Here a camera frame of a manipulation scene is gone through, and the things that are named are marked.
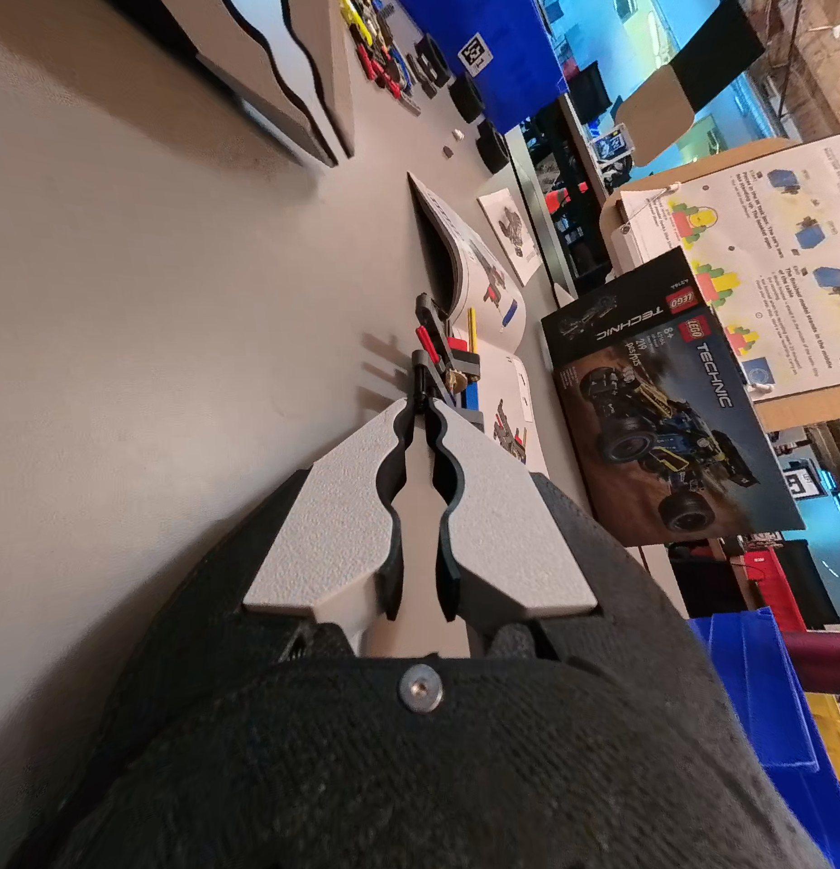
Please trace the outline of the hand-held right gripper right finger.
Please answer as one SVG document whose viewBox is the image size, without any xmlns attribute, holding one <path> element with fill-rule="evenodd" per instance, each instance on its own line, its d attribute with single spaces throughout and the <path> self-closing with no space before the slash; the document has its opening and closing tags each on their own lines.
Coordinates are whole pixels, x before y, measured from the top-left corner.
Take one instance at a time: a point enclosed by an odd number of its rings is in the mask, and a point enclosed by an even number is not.
<svg viewBox="0 0 840 869">
<path fill-rule="evenodd" d="M 436 593 L 445 618 L 466 624 L 471 655 L 508 625 L 593 613 L 597 597 L 533 474 L 440 399 L 425 428 L 445 502 Z"/>
</svg>

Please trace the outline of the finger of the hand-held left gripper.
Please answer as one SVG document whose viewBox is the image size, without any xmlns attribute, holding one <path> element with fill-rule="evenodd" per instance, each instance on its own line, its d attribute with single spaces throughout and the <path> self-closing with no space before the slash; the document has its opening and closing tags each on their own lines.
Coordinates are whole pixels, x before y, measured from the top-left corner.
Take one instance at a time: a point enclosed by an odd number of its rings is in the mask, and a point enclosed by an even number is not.
<svg viewBox="0 0 840 869">
<path fill-rule="evenodd" d="M 286 1 L 284 22 L 310 65 L 327 130 L 348 158 L 356 153 L 348 31 L 336 1 Z"/>
<path fill-rule="evenodd" d="M 258 120 L 323 165 L 338 165 L 325 128 L 317 71 L 288 28 L 280 2 L 166 1 L 195 59 Z"/>
</svg>

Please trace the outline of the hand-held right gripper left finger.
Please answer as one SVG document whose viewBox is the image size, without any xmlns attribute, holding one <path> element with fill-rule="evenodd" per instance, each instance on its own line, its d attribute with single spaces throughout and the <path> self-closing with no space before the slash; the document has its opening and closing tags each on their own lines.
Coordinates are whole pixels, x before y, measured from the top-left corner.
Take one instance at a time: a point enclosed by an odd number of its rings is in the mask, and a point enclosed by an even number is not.
<svg viewBox="0 0 840 869">
<path fill-rule="evenodd" d="M 404 555 L 393 500 L 406 481 L 415 408 L 400 398 L 314 462 L 243 597 L 260 614 L 341 628 L 361 654 L 402 599 Z"/>
</svg>

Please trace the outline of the pile of lego pieces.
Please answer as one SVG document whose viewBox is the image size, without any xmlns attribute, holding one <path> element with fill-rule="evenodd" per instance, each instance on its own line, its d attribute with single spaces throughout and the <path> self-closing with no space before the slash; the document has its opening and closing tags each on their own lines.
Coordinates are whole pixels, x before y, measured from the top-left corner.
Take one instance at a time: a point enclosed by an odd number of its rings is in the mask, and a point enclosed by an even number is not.
<svg viewBox="0 0 840 869">
<path fill-rule="evenodd" d="M 381 1 L 338 1 L 339 11 L 356 46 L 356 53 L 369 81 L 418 117 L 415 100 L 418 81 L 398 48 L 389 26 L 394 6 Z"/>
</svg>

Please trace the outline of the grey lego chassis assembly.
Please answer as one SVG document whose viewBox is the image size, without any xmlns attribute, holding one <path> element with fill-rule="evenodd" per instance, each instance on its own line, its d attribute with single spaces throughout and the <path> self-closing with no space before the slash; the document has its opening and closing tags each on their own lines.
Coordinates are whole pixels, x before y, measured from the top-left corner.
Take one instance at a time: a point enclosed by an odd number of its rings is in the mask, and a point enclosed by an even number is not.
<svg viewBox="0 0 840 869">
<path fill-rule="evenodd" d="M 443 401 L 484 432 L 484 417 L 477 391 L 481 375 L 479 354 L 469 349 L 467 341 L 448 333 L 439 306 L 426 292 L 415 299 L 415 317 L 415 334 L 420 349 L 428 352 L 437 372 L 437 397 L 434 399 Z"/>
</svg>

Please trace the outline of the black lego tyre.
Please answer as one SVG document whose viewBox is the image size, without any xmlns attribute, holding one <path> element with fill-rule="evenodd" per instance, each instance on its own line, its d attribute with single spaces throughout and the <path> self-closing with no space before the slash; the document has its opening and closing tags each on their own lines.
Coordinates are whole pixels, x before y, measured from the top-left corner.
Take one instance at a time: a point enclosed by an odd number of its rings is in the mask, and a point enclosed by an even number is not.
<svg viewBox="0 0 840 869">
<path fill-rule="evenodd" d="M 439 90 L 451 79 L 451 71 L 444 53 L 430 33 L 424 33 L 415 43 L 415 57 L 427 78 Z"/>
<path fill-rule="evenodd" d="M 510 165 L 508 145 L 488 119 L 482 120 L 477 126 L 476 147 L 484 167 L 491 175 Z"/>
<path fill-rule="evenodd" d="M 465 73 L 455 76 L 448 86 L 449 97 L 460 117 L 473 124 L 484 115 L 485 105 L 474 79 Z"/>
</svg>

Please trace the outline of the lego set box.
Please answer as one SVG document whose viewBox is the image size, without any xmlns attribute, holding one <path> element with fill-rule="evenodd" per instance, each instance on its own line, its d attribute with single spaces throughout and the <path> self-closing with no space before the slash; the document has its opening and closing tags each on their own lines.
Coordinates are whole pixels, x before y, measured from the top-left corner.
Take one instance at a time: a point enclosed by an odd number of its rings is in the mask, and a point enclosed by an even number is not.
<svg viewBox="0 0 840 869">
<path fill-rule="evenodd" d="M 805 527 L 679 248 L 542 328 L 592 511 L 623 546 Z"/>
</svg>

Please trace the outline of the tagged blue storage bin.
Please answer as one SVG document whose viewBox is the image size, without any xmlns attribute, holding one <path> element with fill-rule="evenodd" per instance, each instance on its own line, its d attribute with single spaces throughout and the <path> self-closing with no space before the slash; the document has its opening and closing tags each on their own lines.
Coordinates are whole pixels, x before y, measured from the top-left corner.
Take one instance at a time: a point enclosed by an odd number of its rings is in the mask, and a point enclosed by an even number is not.
<svg viewBox="0 0 840 869">
<path fill-rule="evenodd" d="M 532 1 L 402 1 L 449 68 L 476 86 L 485 118 L 506 134 L 568 92 Z"/>
</svg>

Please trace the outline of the small instruction leaflet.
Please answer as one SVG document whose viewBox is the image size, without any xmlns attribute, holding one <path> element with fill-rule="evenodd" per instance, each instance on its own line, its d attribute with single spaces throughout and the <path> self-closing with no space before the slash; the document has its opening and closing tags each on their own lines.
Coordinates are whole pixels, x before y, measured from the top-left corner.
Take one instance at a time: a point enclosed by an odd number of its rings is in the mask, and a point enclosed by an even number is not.
<svg viewBox="0 0 840 869">
<path fill-rule="evenodd" d="M 520 285 L 525 287 L 543 264 L 530 224 L 508 189 L 479 196 L 477 201 Z"/>
</svg>

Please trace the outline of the red storage bin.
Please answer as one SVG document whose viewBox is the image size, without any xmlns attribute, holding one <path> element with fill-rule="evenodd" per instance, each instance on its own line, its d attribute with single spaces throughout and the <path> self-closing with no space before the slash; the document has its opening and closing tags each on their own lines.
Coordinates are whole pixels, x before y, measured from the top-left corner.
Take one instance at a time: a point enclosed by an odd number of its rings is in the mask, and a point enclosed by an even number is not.
<svg viewBox="0 0 840 869">
<path fill-rule="evenodd" d="M 780 629 L 784 633 L 805 633 L 807 626 L 775 550 L 747 551 L 743 561 L 749 580 L 757 584 Z"/>
</svg>

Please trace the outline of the open instruction booklet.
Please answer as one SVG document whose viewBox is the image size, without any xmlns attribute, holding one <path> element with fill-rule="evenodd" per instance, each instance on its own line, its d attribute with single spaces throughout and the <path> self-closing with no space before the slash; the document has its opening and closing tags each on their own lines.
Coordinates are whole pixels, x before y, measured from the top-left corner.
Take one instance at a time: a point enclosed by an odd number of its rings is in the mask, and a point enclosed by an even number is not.
<svg viewBox="0 0 840 869">
<path fill-rule="evenodd" d="M 436 304 L 448 333 L 480 356 L 477 384 L 486 435 L 531 472 L 547 473 L 530 380 L 516 351 L 523 340 L 523 295 L 480 235 L 446 201 L 407 175 L 422 214 L 449 257 L 451 289 Z"/>
</svg>

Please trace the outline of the white poster stand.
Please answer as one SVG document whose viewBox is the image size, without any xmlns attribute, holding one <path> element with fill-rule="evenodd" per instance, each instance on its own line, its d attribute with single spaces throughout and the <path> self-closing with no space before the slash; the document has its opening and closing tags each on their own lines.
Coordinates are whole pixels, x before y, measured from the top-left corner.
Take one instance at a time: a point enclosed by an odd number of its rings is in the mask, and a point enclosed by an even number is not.
<svg viewBox="0 0 840 869">
<path fill-rule="evenodd" d="M 602 205 L 599 228 L 615 277 L 621 277 L 643 264 L 643 253 L 625 215 L 619 190 L 609 196 Z"/>
</svg>

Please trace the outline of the maroon water bottle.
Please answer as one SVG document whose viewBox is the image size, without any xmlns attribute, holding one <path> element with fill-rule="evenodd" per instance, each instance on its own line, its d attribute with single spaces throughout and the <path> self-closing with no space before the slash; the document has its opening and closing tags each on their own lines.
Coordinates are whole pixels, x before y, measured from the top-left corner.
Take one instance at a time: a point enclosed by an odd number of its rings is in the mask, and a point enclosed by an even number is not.
<svg viewBox="0 0 840 869">
<path fill-rule="evenodd" d="M 785 632 L 783 641 L 805 692 L 840 696 L 840 633 Z"/>
</svg>

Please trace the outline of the hanging tan board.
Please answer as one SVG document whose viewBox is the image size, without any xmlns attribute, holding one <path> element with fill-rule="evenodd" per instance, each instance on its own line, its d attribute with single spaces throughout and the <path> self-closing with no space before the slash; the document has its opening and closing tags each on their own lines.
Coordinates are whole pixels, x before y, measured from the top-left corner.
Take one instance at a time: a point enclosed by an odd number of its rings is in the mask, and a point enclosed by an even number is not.
<svg viewBox="0 0 840 869">
<path fill-rule="evenodd" d="M 764 53 L 747 14 L 722 1 L 695 35 L 625 100 L 616 116 L 644 167 L 686 135 L 696 115 Z"/>
</svg>

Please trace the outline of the yellow storage bin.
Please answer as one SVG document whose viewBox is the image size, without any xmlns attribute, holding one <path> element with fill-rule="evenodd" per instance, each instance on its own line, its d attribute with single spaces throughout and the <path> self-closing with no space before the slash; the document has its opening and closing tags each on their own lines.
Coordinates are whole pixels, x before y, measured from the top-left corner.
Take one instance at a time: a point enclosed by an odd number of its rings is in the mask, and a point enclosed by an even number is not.
<svg viewBox="0 0 840 869">
<path fill-rule="evenodd" d="M 833 694 L 806 692 L 828 758 L 840 781 L 840 705 Z"/>
</svg>

